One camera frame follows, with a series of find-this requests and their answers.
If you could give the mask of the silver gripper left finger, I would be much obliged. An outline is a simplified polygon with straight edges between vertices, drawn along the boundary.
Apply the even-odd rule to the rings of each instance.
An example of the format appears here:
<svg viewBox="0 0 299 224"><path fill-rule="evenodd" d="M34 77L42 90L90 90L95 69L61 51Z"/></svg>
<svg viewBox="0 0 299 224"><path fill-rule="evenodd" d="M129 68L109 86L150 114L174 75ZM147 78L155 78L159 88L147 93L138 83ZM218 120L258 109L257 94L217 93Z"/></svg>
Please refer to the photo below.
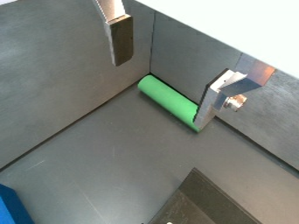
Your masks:
<svg viewBox="0 0 299 224"><path fill-rule="evenodd" d="M117 67L134 56L134 18L127 14L122 0L93 0L102 16Z"/></svg>

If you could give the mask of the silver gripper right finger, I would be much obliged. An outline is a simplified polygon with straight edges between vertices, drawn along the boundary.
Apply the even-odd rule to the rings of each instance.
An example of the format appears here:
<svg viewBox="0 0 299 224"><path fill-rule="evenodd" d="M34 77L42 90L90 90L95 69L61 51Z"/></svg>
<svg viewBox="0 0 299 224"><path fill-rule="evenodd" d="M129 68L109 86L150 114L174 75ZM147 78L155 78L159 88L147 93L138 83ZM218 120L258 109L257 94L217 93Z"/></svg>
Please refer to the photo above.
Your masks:
<svg viewBox="0 0 299 224"><path fill-rule="evenodd" d="M202 130L223 109L238 111L247 101L246 92L262 88L277 69L242 53L237 67L226 69L207 84L193 122Z"/></svg>

